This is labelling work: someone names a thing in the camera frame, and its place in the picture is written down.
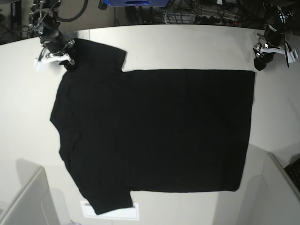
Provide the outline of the black keyboard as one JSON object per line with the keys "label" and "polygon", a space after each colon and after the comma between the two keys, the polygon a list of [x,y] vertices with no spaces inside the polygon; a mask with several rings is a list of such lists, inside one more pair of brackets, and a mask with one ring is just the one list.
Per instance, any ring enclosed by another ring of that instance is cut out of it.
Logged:
{"label": "black keyboard", "polygon": [[289,164],[285,168],[285,171],[293,181],[296,188],[300,190],[300,158],[298,158],[295,162]]}

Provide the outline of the black power strip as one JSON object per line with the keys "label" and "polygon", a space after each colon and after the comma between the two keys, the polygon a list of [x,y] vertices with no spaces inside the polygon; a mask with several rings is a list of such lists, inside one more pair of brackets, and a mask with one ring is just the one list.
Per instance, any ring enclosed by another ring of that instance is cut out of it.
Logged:
{"label": "black power strip", "polygon": [[238,26],[239,23],[232,19],[214,16],[196,16],[193,24],[216,25],[216,26]]}

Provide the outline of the right grey partition panel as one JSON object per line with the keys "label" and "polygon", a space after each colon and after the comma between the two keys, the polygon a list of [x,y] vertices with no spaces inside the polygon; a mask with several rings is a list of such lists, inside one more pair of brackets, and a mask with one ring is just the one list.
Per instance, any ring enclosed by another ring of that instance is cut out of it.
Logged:
{"label": "right grey partition panel", "polygon": [[265,158],[262,174],[252,181],[244,197],[246,225],[300,223],[300,193],[272,153]]}

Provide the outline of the blue box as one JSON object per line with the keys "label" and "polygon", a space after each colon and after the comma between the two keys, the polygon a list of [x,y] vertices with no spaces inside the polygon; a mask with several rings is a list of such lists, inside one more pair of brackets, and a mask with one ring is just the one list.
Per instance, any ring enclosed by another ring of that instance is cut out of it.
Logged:
{"label": "blue box", "polygon": [[105,0],[104,3],[111,7],[153,6],[165,7],[169,0]]}

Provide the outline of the black T-shirt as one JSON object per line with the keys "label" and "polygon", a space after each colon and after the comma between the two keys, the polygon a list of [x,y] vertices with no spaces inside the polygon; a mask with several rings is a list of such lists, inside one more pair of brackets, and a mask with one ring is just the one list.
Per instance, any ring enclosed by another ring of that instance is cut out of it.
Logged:
{"label": "black T-shirt", "polygon": [[124,50],[83,39],[73,49],[76,67],[62,77],[50,120],[96,214],[131,208],[132,191],[239,189],[255,72],[124,72]]}

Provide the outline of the white label plate on table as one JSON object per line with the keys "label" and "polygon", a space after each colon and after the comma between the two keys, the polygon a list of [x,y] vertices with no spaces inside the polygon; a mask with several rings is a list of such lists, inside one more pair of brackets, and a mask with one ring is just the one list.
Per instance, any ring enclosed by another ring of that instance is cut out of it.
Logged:
{"label": "white label plate on table", "polygon": [[106,220],[139,220],[139,205],[134,203],[132,208],[113,210],[97,215],[88,201],[80,201],[82,212],[85,218],[106,219]]}

